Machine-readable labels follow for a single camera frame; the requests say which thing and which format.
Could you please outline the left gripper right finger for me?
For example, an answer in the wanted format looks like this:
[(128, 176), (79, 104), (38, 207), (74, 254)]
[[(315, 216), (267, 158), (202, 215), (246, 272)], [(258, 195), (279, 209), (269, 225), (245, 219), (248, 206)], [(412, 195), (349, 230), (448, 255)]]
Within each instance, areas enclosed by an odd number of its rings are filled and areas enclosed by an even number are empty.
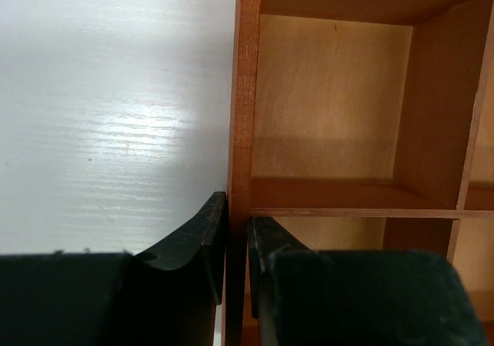
[(272, 217), (252, 217), (247, 232), (252, 317), (257, 320), (259, 343), (277, 345), (270, 257), (284, 251), (307, 251), (309, 248)]

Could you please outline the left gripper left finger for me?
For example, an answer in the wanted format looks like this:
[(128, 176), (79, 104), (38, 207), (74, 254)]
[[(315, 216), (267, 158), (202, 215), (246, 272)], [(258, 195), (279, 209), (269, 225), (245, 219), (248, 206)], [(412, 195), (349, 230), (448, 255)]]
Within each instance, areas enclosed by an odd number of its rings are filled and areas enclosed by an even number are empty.
[(133, 256), (117, 345), (211, 345), (222, 302), (227, 197), (214, 192), (182, 226)]

